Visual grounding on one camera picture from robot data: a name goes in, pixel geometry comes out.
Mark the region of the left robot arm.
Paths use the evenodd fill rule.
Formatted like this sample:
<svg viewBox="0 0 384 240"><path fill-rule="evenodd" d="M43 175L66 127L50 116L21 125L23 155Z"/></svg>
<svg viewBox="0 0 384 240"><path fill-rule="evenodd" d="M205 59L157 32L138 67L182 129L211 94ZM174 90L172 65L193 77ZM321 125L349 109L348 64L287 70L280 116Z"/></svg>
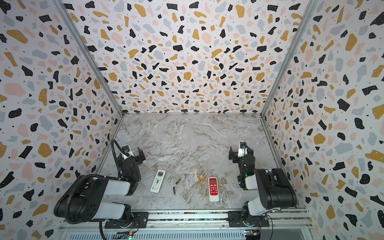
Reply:
<svg viewBox="0 0 384 240"><path fill-rule="evenodd" d="M116 221L119 226L127 227L134 223L130 205L108 203L103 199L133 195L141 181L139 165L146 157L140 148L134 151L129 146L120 147L116 140L111 141L111 150L117 177L80 175L56 203L56 217L64 218L68 224Z"/></svg>

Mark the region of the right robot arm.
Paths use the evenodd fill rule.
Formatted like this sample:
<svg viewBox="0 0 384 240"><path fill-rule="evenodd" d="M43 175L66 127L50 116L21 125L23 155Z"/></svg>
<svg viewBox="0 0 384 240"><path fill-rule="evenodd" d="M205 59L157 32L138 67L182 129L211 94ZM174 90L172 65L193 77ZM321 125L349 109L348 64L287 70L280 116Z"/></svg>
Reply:
<svg viewBox="0 0 384 240"><path fill-rule="evenodd" d="M257 190L259 193L255 199L245 202L241 211L228 212L231 228L263 226L263 217L269 212L297 205L296 193L283 169L257 169L254 151L246 142L239 142L236 152L230 148L229 160L239 167L239 186L244 191Z"/></svg>

